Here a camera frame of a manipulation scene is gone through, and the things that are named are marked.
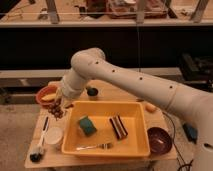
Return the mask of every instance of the yellow plastic bin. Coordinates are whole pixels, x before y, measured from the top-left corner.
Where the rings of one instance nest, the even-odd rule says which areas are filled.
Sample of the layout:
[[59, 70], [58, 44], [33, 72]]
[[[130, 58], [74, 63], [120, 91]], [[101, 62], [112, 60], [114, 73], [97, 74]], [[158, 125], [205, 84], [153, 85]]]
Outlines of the yellow plastic bin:
[[[119, 115], [128, 132], [125, 139], [117, 140], [109, 118]], [[97, 132], [85, 136], [78, 121], [88, 116]], [[112, 142], [110, 149], [77, 151], [79, 146]], [[143, 106], [139, 102], [76, 101], [70, 113], [62, 144], [62, 152], [78, 156], [145, 157], [150, 154]]]

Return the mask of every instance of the sponge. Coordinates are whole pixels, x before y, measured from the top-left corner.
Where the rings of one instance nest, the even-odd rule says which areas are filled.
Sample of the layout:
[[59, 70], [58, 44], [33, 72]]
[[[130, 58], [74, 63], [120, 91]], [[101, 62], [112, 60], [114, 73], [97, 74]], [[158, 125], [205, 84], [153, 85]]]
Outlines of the sponge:
[[97, 131], [97, 129], [93, 125], [92, 121], [88, 118], [88, 116], [84, 116], [83, 118], [81, 118], [78, 121], [78, 123], [86, 136], [91, 136]]

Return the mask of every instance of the metal fork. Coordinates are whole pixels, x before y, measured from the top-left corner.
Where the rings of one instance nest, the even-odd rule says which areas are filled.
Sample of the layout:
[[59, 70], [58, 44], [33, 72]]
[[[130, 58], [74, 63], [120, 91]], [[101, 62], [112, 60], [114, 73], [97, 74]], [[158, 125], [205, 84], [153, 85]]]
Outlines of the metal fork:
[[113, 144], [109, 142], [109, 143], [103, 143], [103, 144], [92, 145], [92, 146], [79, 146], [76, 148], [76, 150], [79, 151], [79, 150], [86, 150], [86, 149], [93, 149], [93, 148], [101, 148], [106, 150], [112, 147], [113, 147]]

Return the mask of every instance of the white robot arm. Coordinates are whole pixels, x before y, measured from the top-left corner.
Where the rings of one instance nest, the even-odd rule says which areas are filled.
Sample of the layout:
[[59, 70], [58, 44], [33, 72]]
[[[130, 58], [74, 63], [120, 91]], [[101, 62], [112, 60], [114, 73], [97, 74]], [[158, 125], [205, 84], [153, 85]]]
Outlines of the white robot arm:
[[120, 68], [105, 61], [98, 48], [73, 55], [72, 68], [62, 78], [60, 89], [65, 98], [76, 99], [91, 79], [116, 85], [185, 120], [198, 130], [193, 171], [213, 168], [213, 94], [175, 81]]

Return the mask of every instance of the white cup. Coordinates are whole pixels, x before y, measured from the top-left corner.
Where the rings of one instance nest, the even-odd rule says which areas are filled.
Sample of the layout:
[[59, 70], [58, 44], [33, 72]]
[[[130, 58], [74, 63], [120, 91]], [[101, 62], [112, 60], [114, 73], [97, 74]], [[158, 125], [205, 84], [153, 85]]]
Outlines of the white cup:
[[59, 127], [51, 127], [44, 136], [46, 144], [60, 150], [63, 142], [63, 130]]

